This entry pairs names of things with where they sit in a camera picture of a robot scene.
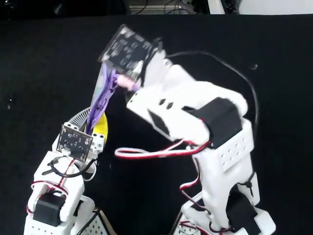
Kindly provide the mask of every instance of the black circuit board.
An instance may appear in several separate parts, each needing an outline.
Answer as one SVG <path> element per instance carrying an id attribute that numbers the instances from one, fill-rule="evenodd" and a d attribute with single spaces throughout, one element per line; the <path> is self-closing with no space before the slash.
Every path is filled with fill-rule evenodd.
<path id="1" fill-rule="evenodd" d="M 85 162 L 89 154 L 93 138 L 84 132 L 62 125 L 57 151 L 70 151 L 70 156 Z"/>
<path id="2" fill-rule="evenodd" d="M 140 61 L 143 63 L 146 60 L 152 49 L 153 45 L 150 42 L 130 30 L 126 25 L 122 25 L 99 60 L 136 82 L 140 72 L 138 73 L 134 69 Z"/>

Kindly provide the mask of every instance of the black background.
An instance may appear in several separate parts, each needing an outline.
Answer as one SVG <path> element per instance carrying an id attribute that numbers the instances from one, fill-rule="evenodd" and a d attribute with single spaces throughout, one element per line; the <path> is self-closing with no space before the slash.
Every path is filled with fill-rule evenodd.
<path id="1" fill-rule="evenodd" d="M 96 62 L 127 24 L 147 39 L 162 36 L 167 53 L 208 50 L 255 84 L 261 122 L 252 152 L 261 208 L 279 235 L 311 234 L 313 16 L 128 16 L 0 23 L 0 234 L 22 234 L 33 173 L 60 126 L 89 106 Z M 241 92 L 253 118 L 252 95 L 240 77 L 205 56 L 173 59 L 198 80 Z M 7 110 L 7 96 L 15 104 Z M 123 161 L 117 147 L 157 150 L 169 144 L 125 108 L 121 90 L 107 109 L 109 140 L 86 195 L 118 234 L 169 232 L 193 180 L 189 157 Z M 200 190 L 196 187 L 191 194 Z"/>

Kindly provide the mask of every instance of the yellow component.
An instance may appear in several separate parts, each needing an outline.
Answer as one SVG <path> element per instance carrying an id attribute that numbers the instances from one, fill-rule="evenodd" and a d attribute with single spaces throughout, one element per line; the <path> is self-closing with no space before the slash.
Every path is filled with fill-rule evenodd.
<path id="1" fill-rule="evenodd" d="M 104 143 L 107 142 L 109 128 L 108 128 L 107 116 L 105 113 L 103 113 L 100 120 L 98 121 L 98 123 L 93 128 L 93 132 L 97 133 L 97 134 L 104 135 Z"/>

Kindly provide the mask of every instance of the pink connector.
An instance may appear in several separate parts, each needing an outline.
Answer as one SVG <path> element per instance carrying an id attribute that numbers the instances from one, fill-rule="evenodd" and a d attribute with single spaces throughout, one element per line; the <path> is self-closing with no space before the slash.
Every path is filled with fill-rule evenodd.
<path id="1" fill-rule="evenodd" d="M 124 75 L 119 75 L 117 77 L 117 84 L 120 87 L 126 88 L 128 91 L 136 92 L 139 90 L 139 86 L 130 78 Z"/>

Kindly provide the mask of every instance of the white robot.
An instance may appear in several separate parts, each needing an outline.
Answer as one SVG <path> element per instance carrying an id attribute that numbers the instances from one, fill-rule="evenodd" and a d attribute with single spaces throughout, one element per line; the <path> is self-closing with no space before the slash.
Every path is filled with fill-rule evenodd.
<path id="1" fill-rule="evenodd" d="M 117 69 L 118 78 L 123 78 L 120 81 L 128 79 L 127 85 L 120 84 L 129 91 L 133 89 L 127 108 L 175 142 L 158 152 L 118 148 L 116 157 L 139 161 L 192 155 L 199 174 L 195 181 L 180 187 L 189 200 L 181 207 L 182 216 L 172 233 L 274 233 L 276 226 L 269 213 L 255 207 L 260 195 L 250 157 L 253 134 L 250 121 L 243 118 L 248 107 L 241 94 L 196 81 L 169 60 L 160 43 L 150 44 L 124 25 L 100 60 Z M 48 151 L 37 169 L 27 206 L 25 235 L 97 234 L 96 223 L 91 221 L 102 224 L 101 234 L 114 233 L 94 212 L 94 202 L 83 196 L 84 181 L 79 171 L 95 173 L 97 154 L 103 151 L 105 143 L 97 128 L 84 132 L 83 123 L 88 115 L 87 109 L 62 126 L 52 151 Z M 79 143 L 84 144 L 83 150 L 77 152 L 69 145 L 68 133 L 82 139 Z M 56 174 L 56 168 L 72 177 Z M 191 198 L 184 189 L 198 180 L 202 191 Z"/>

